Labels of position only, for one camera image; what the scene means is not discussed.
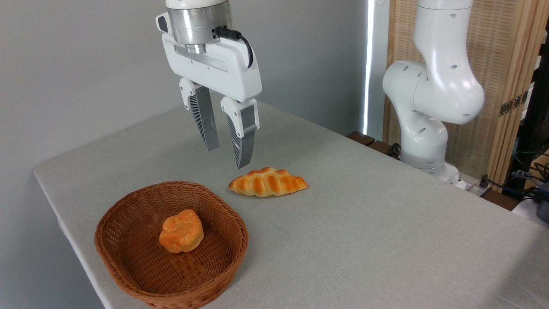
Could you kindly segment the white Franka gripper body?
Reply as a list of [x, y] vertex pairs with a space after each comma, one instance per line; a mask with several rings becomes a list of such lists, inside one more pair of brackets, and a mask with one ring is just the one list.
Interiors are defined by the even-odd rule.
[[162, 43], [172, 71], [185, 79], [205, 86], [239, 102], [257, 97], [262, 81], [255, 51], [249, 67], [249, 49], [241, 40], [221, 38], [205, 45], [204, 54], [189, 53], [184, 44], [176, 42], [169, 30], [167, 13], [157, 16]]

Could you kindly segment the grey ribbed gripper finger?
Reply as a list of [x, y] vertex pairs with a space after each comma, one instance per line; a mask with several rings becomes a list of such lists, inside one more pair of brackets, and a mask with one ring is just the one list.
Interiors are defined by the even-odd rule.
[[179, 86], [184, 100], [184, 107], [192, 112], [208, 152], [218, 148], [218, 135], [210, 90], [186, 78], [180, 79]]
[[238, 102], [229, 97], [221, 100], [226, 113], [237, 168], [247, 166], [252, 158], [255, 131], [259, 129], [257, 101]]

